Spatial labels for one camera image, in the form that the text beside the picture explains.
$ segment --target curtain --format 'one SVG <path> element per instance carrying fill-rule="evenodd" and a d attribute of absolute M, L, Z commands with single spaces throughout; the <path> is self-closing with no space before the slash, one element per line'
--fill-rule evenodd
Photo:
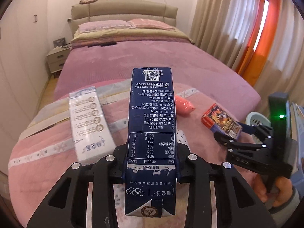
<path fill-rule="evenodd" d="M 255 45 L 255 42 L 257 40 L 257 37 L 258 37 L 258 34 L 259 34 L 259 31 L 260 31 L 260 27 L 261 27 L 261 24 L 262 24 L 262 18 L 263 18 L 263 13 L 264 13 L 264 5 L 265 5 L 265 0 L 260 0 L 259 1 L 259 8 L 258 8 L 258 12 L 257 12 L 257 18 L 256 18 L 256 21 L 255 21 L 255 24 L 254 24 L 254 27 L 253 27 L 253 31 L 252 31 L 252 34 L 250 36 L 250 39 L 249 39 L 249 42 L 248 42 L 248 45 L 243 53 L 243 56 L 240 60 L 240 63 L 237 67 L 237 69 L 235 70 L 239 75 L 241 75 L 246 66 L 247 66 L 247 63 L 250 61 L 250 59 L 252 58 L 252 55 L 254 53 L 254 45 Z"/>
<path fill-rule="evenodd" d="M 198 0 L 190 37 L 232 69 L 238 67 L 258 15 L 259 0 Z"/>
<path fill-rule="evenodd" d="M 260 41 L 248 65 L 239 73 L 252 87 L 256 84 L 270 53 L 277 31 L 281 0 L 269 0 L 269 8 Z"/>
<path fill-rule="evenodd" d="M 258 112 L 268 115 L 268 95 L 289 93 L 304 106 L 304 20 L 291 0 L 281 0 L 278 28 L 264 69 L 254 88 L 262 98 Z"/>

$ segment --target white milk carton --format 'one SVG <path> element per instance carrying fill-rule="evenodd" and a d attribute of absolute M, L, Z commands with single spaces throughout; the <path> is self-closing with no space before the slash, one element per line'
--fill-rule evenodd
<path fill-rule="evenodd" d="M 94 164 L 113 153 L 115 143 L 95 87 L 69 94 L 70 121 L 75 152 L 82 165 Z"/>

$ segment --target wooden floor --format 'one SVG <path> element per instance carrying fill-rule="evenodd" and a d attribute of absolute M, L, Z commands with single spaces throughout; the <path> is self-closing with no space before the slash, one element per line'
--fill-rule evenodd
<path fill-rule="evenodd" d="M 0 171 L 0 199 L 2 198 L 2 200 L 4 201 L 5 205 L 7 206 L 7 208 L 11 211 L 11 213 L 13 214 L 13 216 L 15 218 L 16 214 L 14 212 L 11 200 L 10 200 L 10 193 L 9 193 L 9 178 L 7 175 L 3 174 Z"/>
<path fill-rule="evenodd" d="M 49 105 L 50 103 L 54 102 L 53 100 L 53 94 L 57 85 L 58 78 L 54 79 L 54 76 L 52 75 L 43 95 L 41 98 L 41 102 L 38 108 L 38 111 L 40 111 L 43 107 Z"/>

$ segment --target pillow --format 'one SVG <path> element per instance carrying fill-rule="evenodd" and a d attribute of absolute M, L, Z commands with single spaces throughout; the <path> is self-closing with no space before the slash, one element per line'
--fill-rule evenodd
<path fill-rule="evenodd" d="M 174 26 L 170 26 L 161 21 L 155 21 L 150 19 L 133 19 L 128 22 L 136 28 L 163 29 L 168 31 L 175 30 Z"/>
<path fill-rule="evenodd" d="M 116 28 L 134 28 L 134 26 L 122 20 L 93 21 L 81 24 L 79 26 L 79 32 L 93 32 Z"/>

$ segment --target red snack box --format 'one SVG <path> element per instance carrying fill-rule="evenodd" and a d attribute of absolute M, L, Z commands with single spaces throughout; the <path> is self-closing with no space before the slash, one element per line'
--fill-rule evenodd
<path fill-rule="evenodd" d="M 217 104 L 213 104 L 202 116 L 202 123 L 213 133 L 219 131 L 234 139 L 238 139 L 242 131 L 242 126 Z"/>

